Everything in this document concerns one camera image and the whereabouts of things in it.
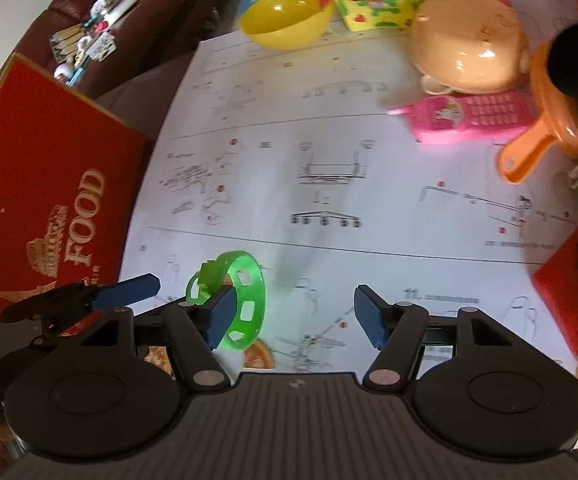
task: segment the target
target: yellow bowl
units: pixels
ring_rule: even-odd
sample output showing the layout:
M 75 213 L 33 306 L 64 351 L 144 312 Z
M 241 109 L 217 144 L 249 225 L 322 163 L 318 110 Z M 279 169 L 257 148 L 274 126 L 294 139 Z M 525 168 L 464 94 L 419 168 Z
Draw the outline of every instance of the yellow bowl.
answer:
M 316 41 L 327 30 L 333 0 L 322 9 L 318 0 L 258 0 L 240 18 L 240 29 L 267 48 L 293 50 Z

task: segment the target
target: green bracelet toy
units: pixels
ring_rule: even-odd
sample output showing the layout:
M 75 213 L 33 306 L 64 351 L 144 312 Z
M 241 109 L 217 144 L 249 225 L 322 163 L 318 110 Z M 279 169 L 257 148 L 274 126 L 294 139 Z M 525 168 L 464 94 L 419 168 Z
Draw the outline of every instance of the green bracelet toy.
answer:
M 194 283 L 198 296 L 192 297 Z M 256 259 L 246 251 L 230 251 L 209 260 L 187 284 L 185 298 L 203 304 L 225 283 L 235 287 L 238 295 L 236 317 L 220 343 L 220 348 L 246 350 L 258 338 L 265 319 L 265 282 Z

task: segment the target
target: brown leather couch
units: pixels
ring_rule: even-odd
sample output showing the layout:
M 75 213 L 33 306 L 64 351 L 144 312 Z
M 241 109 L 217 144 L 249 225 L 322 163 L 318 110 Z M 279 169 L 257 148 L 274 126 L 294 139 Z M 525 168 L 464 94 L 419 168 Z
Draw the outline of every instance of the brown leather couch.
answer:
M 85 22 L 95 0 L 53 0 L 18 42 L 16 52 L 52 72 L 57 66 L 49 36 Z M 117 50 L 91 62 L 76 87 L 90 98 L 195 49 L 211 8 L 220 0 L 139 0 L 114 27 Z

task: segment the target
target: red paper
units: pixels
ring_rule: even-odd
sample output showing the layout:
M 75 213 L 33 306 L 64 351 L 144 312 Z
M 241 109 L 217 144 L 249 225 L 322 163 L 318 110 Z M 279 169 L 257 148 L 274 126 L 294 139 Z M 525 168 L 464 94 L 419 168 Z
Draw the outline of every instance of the red paper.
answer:
M 0 86 L 0 313 L 66 283 L 115 283 L 144 139 L 14 56 Z

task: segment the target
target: red food box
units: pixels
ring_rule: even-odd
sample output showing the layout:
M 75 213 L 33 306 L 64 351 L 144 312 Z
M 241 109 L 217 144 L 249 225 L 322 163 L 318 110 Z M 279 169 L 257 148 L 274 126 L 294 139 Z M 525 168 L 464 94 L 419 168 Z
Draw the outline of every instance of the red food box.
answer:
M 0 313 L 115 283 L 146 140 L 21 56 L 0 72 Z
M 578 227 L 531 281 L 569 349 L 578 355 Z

